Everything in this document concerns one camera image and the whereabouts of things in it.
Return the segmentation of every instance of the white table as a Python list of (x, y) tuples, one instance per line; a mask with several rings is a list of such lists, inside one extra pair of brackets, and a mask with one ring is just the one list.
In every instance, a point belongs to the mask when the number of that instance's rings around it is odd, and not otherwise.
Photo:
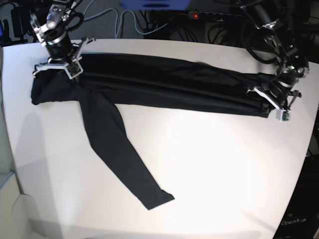
[[(86, 52), (201, 61), (272, 73), (244, 49), (157, 40), (98, 40)], [(128, 138), (175, 200), (148, 211), (89, 145), (77, 102), (31, 104), (39, 44), (4, 48), (3, 98), (23, 192), (51, 239), (272, 239), (301, 171), (319, 102), (319, 66), (296, 85), (293, 118), (118, 105)]]

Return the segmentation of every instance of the garment sleeve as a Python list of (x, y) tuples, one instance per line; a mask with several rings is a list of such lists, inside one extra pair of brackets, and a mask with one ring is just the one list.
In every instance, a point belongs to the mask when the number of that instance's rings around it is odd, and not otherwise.
[(116, 106), (102, 92), (78, 90), (85, 129), (98, 156), (147, 209), (173, 200), (159, 187), (127, 139)]

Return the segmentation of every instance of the blue object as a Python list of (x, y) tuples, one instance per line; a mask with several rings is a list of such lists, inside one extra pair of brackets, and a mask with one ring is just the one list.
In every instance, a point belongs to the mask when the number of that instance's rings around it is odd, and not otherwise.
[(121, 0), (129, 10), (185, 10), (191, 0)]

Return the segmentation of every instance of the white tabletop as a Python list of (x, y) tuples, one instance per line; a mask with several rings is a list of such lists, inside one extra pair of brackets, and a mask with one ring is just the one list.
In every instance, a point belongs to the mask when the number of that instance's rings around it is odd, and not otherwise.
[[(272, 73), (244, 49), (157, 40), (98, 40), (86, 52), (128, 53), (245, 73)], [(127, 135), (175, 200), (148, 211), (89, 145), (77, 102), (31, 104), (39, 44), (4, 48), (3, 98), (17, 176), (51, 239), (272, 239), (301, 171), (319, 102), (319, 66), (296, 85), (289, 123), (118, 105)]]

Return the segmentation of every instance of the black garment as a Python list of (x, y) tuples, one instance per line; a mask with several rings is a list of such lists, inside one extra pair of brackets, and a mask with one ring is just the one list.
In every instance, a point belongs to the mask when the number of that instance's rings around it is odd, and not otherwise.
[(152, 209), (174, 197), (161, 190), (126, 137), (114, 104), (267, 117), (268, 105), (247, 85), (272, 76), (241, 74), (202, 63), (149, 56), (83, 55), (84, 73), (71, 82), (64, 71), (40, 72), (32, 103), (79, 101), (90, 144), (128, 189)]

